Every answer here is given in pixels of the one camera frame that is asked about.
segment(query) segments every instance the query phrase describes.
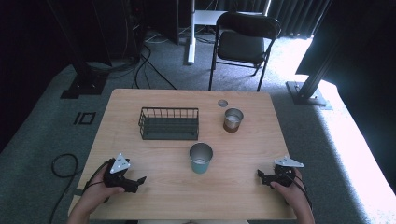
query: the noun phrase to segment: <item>cup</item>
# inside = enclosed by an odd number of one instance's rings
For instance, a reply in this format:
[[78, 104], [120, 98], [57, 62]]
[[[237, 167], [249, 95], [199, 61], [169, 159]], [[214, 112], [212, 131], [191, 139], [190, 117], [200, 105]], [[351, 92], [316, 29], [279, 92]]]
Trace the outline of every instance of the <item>cup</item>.
[[238, 131], [244, 114], [237, 108], [230, 108], [225, 111], [223, 128], [229, 133]]
[[213, 157], [213, 150], [208, 144], [195, 143], [190, 148], [191, 168], [196, 174], [206, 172]]

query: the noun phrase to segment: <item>chair backrest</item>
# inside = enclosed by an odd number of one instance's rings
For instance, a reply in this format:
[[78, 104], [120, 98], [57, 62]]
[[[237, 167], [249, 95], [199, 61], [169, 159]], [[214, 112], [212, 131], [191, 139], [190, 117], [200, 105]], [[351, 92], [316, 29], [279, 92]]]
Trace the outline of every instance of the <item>chair backrest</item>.
[[251, 15], [238, 12], [225, 12], [217, 20], [217, 29], [234, 30], [241, 35], [263, 37], [275, 40], [280, 33], [277, 19], [263, 15]]

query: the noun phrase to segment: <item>black wire basket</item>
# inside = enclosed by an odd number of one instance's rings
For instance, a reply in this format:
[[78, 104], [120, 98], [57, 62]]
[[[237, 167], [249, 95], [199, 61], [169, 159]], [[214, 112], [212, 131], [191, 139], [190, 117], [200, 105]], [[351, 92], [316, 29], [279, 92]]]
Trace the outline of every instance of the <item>black wire basket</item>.
[[142, 107], [140, 134], [144, 140], [197, 140], [198, 108]]

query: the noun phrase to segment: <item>wooden table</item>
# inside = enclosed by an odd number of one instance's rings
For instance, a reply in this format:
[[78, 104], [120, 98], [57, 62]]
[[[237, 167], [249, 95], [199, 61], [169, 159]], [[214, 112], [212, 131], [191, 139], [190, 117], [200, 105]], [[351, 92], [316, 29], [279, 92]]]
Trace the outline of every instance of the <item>wooden table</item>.
[[[226, 100], [227, 107], [218, 105]], [[191, 169], [191, 140], [142, 140], [143, 106], [198, 107], [199, 142], [214, 156], [206, 173]], [[224, 131], [227, 108], [244, 119], [236, 133]], [[122, 153], [132, 167], [125, 177], [147, 176], [137, 193], [113, 196], [92, 219], [289, 219], [283, 198], [261, 184], [257, 169], [273, 174], [274, 159], [288, 155], [271, 97], [265, 92], [114, 90], [108, 102], [78, 188], [95, 170]], [[79, 199], [75, 196], [70, 211]]]

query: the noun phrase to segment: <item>person's hand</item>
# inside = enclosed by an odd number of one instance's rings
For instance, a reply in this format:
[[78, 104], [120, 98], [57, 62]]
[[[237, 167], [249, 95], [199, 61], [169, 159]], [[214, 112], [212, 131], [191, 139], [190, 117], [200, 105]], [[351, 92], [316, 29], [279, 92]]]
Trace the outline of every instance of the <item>person's hand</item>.
[[107, 188], [103, 182], [103, 175], [107, 165], [104, 166], [99, 173], [92, 179], [90, 187], [88, 187], [81, 198], [76, 203], [67, 223], [88, 223], [90, 214], [105, 201], [106, 198], [123, 193], [122, 187]]
[[[300, 171], [296, 168], [294, 168], [294, 171], [296, 176], [299, 177], [295, 177], [294, 181], [304, 188], [304, 184], [301, 181], [302, 175]], [[271, 182], [271, 186], [282, 194], [286, 202], [288, 202], [294, 210], [294, 214], [297, 216], [299, 223], [315, 223], [308, 200], [304, 193], [294, 183], [288, 187], [284, 187], [277, 182]]]

